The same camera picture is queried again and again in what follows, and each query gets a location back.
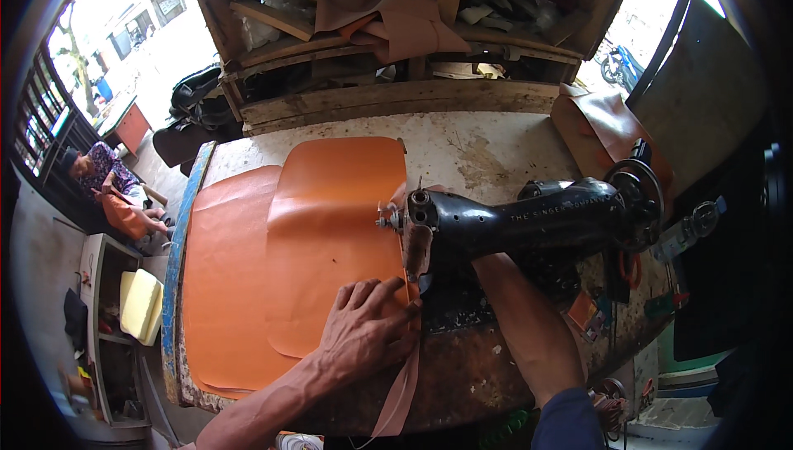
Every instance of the dark blue sleeve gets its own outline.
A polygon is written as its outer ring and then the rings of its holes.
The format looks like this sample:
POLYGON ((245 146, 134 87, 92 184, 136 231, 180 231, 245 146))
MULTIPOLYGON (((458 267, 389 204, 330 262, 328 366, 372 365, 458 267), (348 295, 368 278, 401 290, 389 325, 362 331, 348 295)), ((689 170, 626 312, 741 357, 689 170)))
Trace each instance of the dark blue sleeve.
POLYGON ((603 449, 597 413, 584 388, 564 390, 542 407, 531 450, 554 448, 603 449))

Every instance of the yellow foam block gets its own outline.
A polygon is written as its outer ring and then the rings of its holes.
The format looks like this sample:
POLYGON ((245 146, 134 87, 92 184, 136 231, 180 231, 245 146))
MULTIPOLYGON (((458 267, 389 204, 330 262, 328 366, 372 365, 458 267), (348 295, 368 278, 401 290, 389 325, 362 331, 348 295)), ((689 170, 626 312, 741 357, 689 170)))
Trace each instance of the yellow foam block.
MULTIPOLYGON (((129 288, 133 286, 134 279, 135 279, 135 273, 132 271, 124 271, 121 274, 121 292, 119 293, 121 305, 118 307, 119 317, 122 314, 124 314, 124 304, 127 303, 127 295, 129 295, 129 288)), ((123 331, 124 333, 129 333, 129 331, 124 329, 124 325, 121 325, 121 331, 123 331)))
POLYGON ((138 339, 144 337, 159 293, 158 285, 162 287, 157 278, 143 269, 137 270, 121 312, 121 329, 124 332, 138 339))
POLYGON ((152 317, 149 319, 148 327, 146 328, 146 335, 140 338, 141 344, 151 347, 154 344, 154 338, 157 337, 159 327, 163 324, 163 284, 157 282, 157 296, 154 299, 154 306, 152 307, 152 317))

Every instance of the hand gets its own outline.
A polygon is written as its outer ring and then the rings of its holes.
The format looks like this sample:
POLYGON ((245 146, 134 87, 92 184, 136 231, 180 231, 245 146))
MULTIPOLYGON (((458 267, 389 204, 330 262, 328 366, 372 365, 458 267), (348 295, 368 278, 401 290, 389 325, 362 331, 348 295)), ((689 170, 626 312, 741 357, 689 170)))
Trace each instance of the hand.
POLYGON ((105 178, 104 181, 102 182, 103 194, 109 194, 111 191, 113 191, 113 180, 115 177, 116 177, 116 173, 112 171, 107 174, 107 178, 105 178))
POLYGON ((404 328, 419 315, 421 299, 392 316, 380 317, 383 304, 402 286, 404 281, 393 277, 383 282, 368 279, 339 289, 320 346, 313 352, 339 383, 404 360, 413 351, 419 332, 406 332, 404 328))

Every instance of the forearm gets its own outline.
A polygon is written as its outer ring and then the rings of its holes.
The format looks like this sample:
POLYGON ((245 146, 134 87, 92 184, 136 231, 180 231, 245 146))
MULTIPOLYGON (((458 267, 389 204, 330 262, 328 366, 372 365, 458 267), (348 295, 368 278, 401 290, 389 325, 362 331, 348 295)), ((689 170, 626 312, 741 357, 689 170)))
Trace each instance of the forearm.
POLYGON ((338 382, 317 354, 309 354, 267 388, 218 414, 198 435, 196 450, 267 448, 285 425, 338 382))
POLYGON ((472 262, 523 378, 540 407, 584 385, 575 338, 565 320, 507 254, 472 262))

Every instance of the plastic bottle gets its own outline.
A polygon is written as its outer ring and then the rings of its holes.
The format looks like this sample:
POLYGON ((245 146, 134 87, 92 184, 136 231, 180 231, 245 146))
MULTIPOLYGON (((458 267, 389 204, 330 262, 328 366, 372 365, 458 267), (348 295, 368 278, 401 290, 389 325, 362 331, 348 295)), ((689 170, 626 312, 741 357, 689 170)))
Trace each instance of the plastic bottle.
POLYGON ((699 238, 707 237, 719 222, 719 215, 727 210, 724 197, 719 196, 716 202, 702 202, 694 208, 691 216, 686 216, 674 226, 664 231, 658 242, 650 248, 656 260, 666 262, 679 256, 699 238))

